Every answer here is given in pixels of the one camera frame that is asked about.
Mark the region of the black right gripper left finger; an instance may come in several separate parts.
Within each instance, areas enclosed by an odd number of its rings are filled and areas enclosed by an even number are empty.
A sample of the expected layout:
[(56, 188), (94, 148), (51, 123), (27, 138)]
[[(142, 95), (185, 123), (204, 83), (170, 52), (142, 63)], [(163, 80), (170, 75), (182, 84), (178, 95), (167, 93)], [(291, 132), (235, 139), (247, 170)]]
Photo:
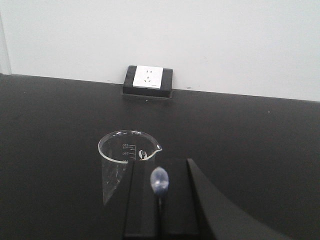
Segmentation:
[(125, 238), (156, 238), (158, 236), (157, 197), (150, 182), (156, 168), (153, 160), (136, 161), (129, 192)]

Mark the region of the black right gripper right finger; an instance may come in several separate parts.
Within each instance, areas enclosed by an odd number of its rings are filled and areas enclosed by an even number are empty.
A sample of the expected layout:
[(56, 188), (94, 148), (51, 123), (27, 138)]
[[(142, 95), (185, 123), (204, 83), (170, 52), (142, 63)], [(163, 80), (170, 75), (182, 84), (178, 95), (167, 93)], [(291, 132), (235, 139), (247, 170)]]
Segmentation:
[(161, 166), (167, 171), (169, 179), (161, 217), (162, 235), (199, 235), (187, 160), (166, 158)]

